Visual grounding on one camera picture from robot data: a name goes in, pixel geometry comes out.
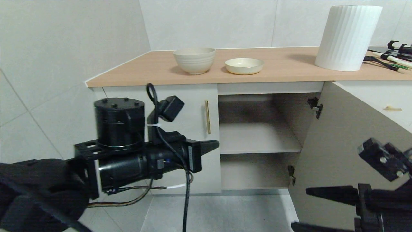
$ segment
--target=white vase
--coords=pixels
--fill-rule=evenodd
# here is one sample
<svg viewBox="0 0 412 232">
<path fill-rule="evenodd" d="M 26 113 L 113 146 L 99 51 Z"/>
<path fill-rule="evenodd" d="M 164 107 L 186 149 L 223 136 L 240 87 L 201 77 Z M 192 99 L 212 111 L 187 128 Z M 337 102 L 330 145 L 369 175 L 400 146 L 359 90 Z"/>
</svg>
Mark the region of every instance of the white vase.
<svg viewBox="0 0 412 232">
<path fill-rule="evenodd" d="M 315 65 L 339 71 L 359 70 L 381 12 L 378 6 L 331 7 Z"/>
</svg>

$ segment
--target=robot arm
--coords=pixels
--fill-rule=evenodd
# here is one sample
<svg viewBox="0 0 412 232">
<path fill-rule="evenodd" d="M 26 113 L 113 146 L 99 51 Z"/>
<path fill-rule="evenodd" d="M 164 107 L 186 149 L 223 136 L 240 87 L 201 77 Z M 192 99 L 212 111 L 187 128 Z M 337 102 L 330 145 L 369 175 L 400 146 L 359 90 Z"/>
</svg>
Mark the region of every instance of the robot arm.
<svg viewBox="0 0 412 232">
<path fill-rule="evenodd" d="M 157 104 L 148 124 L 159 117 L 172 122 L 184 106 L 176 96 Z M 160 179 L 184 164 L 197 173 L 202 170 L 201 156 L 219 147 L 218 141 L 194 141 L 179 132 L 165 132 L 156 128 L 157 123 L 148 128 L 145 142 L 144 103 L 135 99 L 107 98 L 94 107 L 98 139 L 74 145 L 74 158 L 0 163 L 0 228 L 61 232 L 71 226 L 89 231 L 77 220 L 89 200 L 99 197 L 98 183 L 110 195 L 124 185 Z"/>
<path fill-rule="evenodd" d="M 401 152 L 392 144 L 374 138 L 358 148 L 359 156 L 388 181 L 412 175 L 412 149 Z M 306 193 L 356 207 L 356 232 L 412 232 L 412 179 L 394 191 L 372 189 L 369 184 L 314 187 Z M 351 232 L 306 223 L 292 223 L 295 232 Z"/>
</svg>

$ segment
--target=door handle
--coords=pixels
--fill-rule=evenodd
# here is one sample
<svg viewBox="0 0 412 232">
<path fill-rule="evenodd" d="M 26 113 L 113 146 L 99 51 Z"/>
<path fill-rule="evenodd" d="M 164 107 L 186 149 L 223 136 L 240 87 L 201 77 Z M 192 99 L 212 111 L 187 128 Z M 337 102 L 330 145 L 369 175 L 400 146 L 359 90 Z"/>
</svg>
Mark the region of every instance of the door handle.
<svg viewBox="0 0 412 232">
<path fill-rule="evenodd" d="M 396 112 L 396 111 L 402 111 L 402 108 L 393 108 L 391 106 L 387 106 L 387 107 L 383 108 L 383 110 L 385 110 L 387 112 Z"/>
<path fill-rule="evenodd" d="M 206 111 L 207 133 L 208 135 L 210 135 L 211 131 L 210 131 L 210 115 L 209 115 L 209 101 L 208 100 L 205 100 L 205 111 Z"/>
</svg>

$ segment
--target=white wall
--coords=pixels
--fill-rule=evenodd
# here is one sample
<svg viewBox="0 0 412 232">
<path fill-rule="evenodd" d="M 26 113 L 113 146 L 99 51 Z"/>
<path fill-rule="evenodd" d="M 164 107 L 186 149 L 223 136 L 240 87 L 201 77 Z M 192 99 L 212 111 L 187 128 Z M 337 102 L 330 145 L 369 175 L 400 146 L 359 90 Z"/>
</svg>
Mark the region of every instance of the white wall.
<svg viewBox="0 0 412 232">
<path fill-rule="evenodd" d="M 334 5 L 383 6 L 371 45 L 385 46 L 391 39 L 412 43 L 412 0 L 140 0 L 140 4 L 152 50 L 319 46 Z"/>
<path fill-rule="evenodd" d="M 96 97 L 83 82 L 150 51 L 138 0 L 0 1 L 0 47 L 4 163 L 73 157 L 73 144 L 96 138 Z M 140 231 L 151 198 L 87 209 L 81 221 L 95 232 Z"/>
</svg>

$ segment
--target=open cabinet door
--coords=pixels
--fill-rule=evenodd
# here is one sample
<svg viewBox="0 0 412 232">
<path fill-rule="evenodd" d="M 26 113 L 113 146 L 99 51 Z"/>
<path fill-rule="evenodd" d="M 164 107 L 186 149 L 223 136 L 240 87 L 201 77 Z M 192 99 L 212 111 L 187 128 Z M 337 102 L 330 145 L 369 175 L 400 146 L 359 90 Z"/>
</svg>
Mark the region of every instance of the open cabinet door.
<svg viewBox="0 0 412 232">
<path fill-rule="evenodd" d="M 306 195 L 306 188 L 368 183 L 373 189 L 396 189 L 407 176 L 387 181 L 357 148 L 375 137 L 404 151 L 412 147 L 412 134 L 333 82 L 325 83 L 319 104 L 320 118 L 312 120 L 289 192 L 300 222 L 354 230 L 354 206 Z"/>
</svg>

